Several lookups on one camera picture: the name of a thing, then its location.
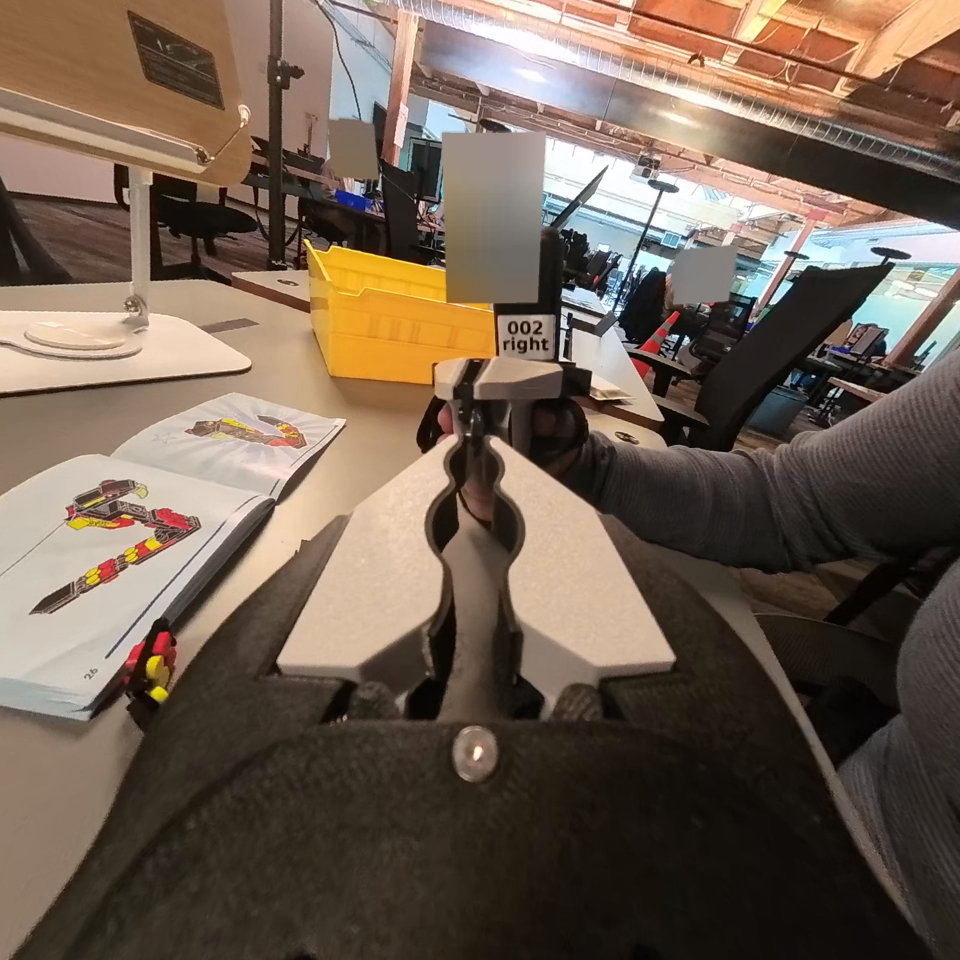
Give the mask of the grey trash bin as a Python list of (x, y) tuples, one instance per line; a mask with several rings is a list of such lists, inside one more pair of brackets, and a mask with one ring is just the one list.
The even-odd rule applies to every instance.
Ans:
[(808, 402), (809, 397), (802, 390), (776, 386), (750, 414), (745, 428), (782, 439)]

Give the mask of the wooden book stand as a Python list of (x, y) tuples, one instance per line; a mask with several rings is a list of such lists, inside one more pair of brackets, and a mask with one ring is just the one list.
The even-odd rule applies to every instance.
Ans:
[(221, 1), (2, 2), (2, 133), (127, 168), (120, 307), (2, 310), (2, 396), (244, 374), (252, 361), (151, 304), (155, 175), (231, 187), (251, 111)]

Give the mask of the person's right forearm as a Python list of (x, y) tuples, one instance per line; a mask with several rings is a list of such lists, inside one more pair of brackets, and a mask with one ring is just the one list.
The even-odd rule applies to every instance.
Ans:
[(561, 481), (643, 541), (766, 572), (958, 546), (959, 359), (772, 452), (590, 434)]

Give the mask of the black light stand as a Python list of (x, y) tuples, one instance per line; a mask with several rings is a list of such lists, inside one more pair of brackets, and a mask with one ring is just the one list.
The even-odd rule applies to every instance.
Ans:
[(283, 1), (269, 2), (269, 55), (267, 57), (269, 179), (268, 269), (286, 270), (286, 201), (283, 192), (283, 95), (294, 80), (304, 77), (301, 66), (283, 54)]

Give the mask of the person's right hand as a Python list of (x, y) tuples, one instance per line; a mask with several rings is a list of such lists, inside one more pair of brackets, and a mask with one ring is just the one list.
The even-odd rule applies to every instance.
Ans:
[[(440, 438), (446, 439), (458, 434), (455, 417), (449, 403), (444, 402), (437, 415)], [(495, 465), (486, 460), (478, 460), (466, 470), (463, 485), (460, 487), (462, 505), (476, 522), (490, 525), (494, 517), (494, 482), (497, 478)]]

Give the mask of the open instruction booklet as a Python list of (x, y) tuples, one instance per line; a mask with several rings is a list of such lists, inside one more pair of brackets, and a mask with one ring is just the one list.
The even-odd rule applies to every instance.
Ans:
[(89, 719), (345, 425), (233, 392), (5, 492), (2, 707)]

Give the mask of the orange traffic cone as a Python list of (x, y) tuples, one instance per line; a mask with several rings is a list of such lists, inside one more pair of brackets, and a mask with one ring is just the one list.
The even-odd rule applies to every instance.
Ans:
[(649, 357), (661, 356), (661, 348), (666, 337), (679, 317), (680, 311), (674, 310), (638, 349), (629, 351), (631, 362), (641, 378), (645, 378), (651, 371), (651, 366), (646, 360)]

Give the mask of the yellow plastic bin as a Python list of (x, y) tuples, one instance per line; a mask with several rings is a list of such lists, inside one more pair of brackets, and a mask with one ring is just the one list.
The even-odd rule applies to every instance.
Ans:
[(495, 353), (495, 314), (447, 302), (446, 272), (305, 244), (310, 321), (332, 378), (428, 385), (435, 364)]

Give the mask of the small black toy brick pin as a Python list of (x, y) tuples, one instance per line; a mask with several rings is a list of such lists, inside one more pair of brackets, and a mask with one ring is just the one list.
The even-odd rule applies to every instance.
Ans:
[(462, 437), (471, 455), (479, 456), (484, 450), (487, 425), (484, 401), (477, 398), (474, 387), (473, 383), (467, 382), (455, 386), (449, 406), (454, 432)]

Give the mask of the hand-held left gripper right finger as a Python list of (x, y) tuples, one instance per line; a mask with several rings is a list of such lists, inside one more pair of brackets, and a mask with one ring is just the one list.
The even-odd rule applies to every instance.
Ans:
[(600, 515), (500, 438), (491, 532), (509, 560), (510, 667), (554, 712), (573, 686), (666, 674), (676, 655)]

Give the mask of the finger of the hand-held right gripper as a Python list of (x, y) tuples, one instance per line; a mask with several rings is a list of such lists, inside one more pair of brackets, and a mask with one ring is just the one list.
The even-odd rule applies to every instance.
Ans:
[(563, 392), (564, 368), (555, 362), (491, 358), (476, 376), (478, 402), (556, 400)]
[(445, 401), (460, 401), (474, 395), (474, 382), (481, 374), (481, 359), (453, 358), (435, 365), (435, 397)]

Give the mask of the black mesh chair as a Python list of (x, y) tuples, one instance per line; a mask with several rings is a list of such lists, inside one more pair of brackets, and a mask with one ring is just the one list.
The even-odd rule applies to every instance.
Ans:
[(897, 647), (793, 614), (756, 620), (835, 767), (899, 713)]

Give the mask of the red yellow toy brick arm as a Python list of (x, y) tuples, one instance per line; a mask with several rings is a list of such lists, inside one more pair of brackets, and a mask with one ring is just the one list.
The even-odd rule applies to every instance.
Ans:
[(176, 672), (177, 640), (165, 617), (156, 619), (143, 641), (130, 651), (123, 694), (126, 711), (135, 726), (145, 731), (170, 696)]

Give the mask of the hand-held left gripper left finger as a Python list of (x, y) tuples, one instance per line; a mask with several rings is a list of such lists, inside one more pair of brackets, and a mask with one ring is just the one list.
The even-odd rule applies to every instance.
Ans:
[(394, 697), (447, 677), (458, 450), (439, 441), (353, 510), (277, 656), (282, 675), (375, 682)]

